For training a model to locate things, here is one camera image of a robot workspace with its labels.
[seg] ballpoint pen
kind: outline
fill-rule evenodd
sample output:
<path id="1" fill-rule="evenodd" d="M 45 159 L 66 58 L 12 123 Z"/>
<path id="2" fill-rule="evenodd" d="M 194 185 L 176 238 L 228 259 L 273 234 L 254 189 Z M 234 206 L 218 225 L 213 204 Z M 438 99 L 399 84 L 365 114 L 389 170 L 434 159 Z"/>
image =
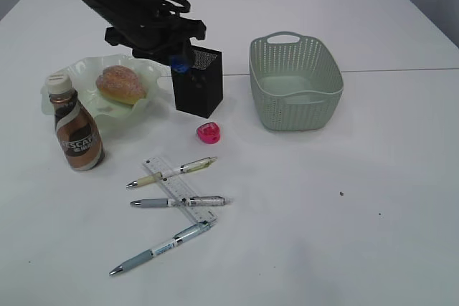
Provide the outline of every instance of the ballpoint pen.
<path id="1" fill-rule="evenodd" d="M 154 183 L 157 180 L 169 178 L 175 175 L 179 175 L 181 173 L 195 172 L 203 168 L 208 168 L 210 164 L 212 164 L 216 160 L 217 160 L 217 157 L 208 157 L 208 158 L 201 159 L 199 161 L 193 161 L 191 163 L 184 164 L 180 166 L 179 168 L 175 168 L 171 171 L 164 171 L 164 172 L 160 171 L 158 173 L 155 173 L 154 175 L 143 177 L 143 178 L 138 179 L 137 181 L 130 182 L 126 186 L 126 188 L 130 189 L 130 188 L 136 188 L 139 186 L 145 186 L 147 184 Z"/>
<path id="2" fill-rule="evenodd" d="M 174 247 L 177 247 L 206 231 L 209 231 L 212 226 L 213 224 L 207 221 L 198 222 L 197 224 L 189 227 L 188 229 L 185 229 L 184 231 L 176 234 L 172 239 L 168 240 L 167 242 L 164 242 L 163 244 L 158 245 L 153 249 L 146 250 L 141 254 L 135 256 L 134 258 L 131 258 L 126 262 L 121 263 L 110 272 L 110 276 L 120 274 L 121 272 L 128 272 L 129 270 L 134 269 L 135 267 L 138 267 L 139 265 L 148 262 L 156 256 L 163 254 L 164 252 L 173 249 Z"/>
<path id="3" fill-rule="evenodd" d="M 180 201 L 173 199 L 145 199 L 132 201 L 131 206 L 137 208 L 166 208 L 166 207 L 198 207 L 198 206 L 225 206 L 229 199 L 221 196 L 189 197 Z"/>

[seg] pastry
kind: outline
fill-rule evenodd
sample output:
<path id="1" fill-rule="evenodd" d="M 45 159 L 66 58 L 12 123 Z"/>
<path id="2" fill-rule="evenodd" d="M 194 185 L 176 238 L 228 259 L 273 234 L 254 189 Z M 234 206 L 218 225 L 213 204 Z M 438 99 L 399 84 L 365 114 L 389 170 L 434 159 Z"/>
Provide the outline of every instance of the pastry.
<path id="1" fill-rule="evenodd" d="M 103 96 L 125 104 L 134 105 L 146 97 L 138 75 L 124 66 L 105 68 L 95 84 Z"/>

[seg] black mesh pen holder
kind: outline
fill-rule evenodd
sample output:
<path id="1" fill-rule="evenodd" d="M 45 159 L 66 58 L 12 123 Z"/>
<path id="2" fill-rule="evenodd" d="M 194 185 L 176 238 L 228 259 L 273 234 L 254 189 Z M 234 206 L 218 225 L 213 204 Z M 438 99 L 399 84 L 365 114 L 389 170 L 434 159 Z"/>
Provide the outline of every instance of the black mesh pen holder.
<path id="1" fill-rule="evenodd" d="M 223 100 L 222 53 L 195 47 L 194 66 L 186 73 L 172 70 L 177 110 L 209 118 Z"/>

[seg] ruler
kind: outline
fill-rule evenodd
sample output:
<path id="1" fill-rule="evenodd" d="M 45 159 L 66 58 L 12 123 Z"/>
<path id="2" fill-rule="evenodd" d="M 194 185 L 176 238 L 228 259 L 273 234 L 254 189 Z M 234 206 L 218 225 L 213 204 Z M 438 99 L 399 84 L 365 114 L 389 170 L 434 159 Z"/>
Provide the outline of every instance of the ruler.
<path id="1" fill-rule="evenodd" d="M 158 172 L 165 173 L 172 171 L 172 168 L 159 157 L 149 158 L 143 162 L 146 170 L 155 175 Z M 165 178 L 162 181 L 157 181 L 156 184 L 166 193 L 166 195 L 175 201 L 181 201 L 193 196 L 199 196 L 193 191 L 180 176 L 172 176 Z M 177 207 L 181 212 L 193 223 L 207 221 L 210 224 L 217 220 L 217 216 L 209 207 Z"/>

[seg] white bottle cap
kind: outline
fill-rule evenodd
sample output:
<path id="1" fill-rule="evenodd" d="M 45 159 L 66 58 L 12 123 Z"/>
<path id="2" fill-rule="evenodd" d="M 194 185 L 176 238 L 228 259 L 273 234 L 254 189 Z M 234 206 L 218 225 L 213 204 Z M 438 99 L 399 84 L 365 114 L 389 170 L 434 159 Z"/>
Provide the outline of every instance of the white bottle cap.
<path id="1" fill-rule="evenodd" d="M 72 80 L 65 73 L 54 73 L 46 79 L 48 93 L 51 95 L 61 95 L 72 89 Z"/>

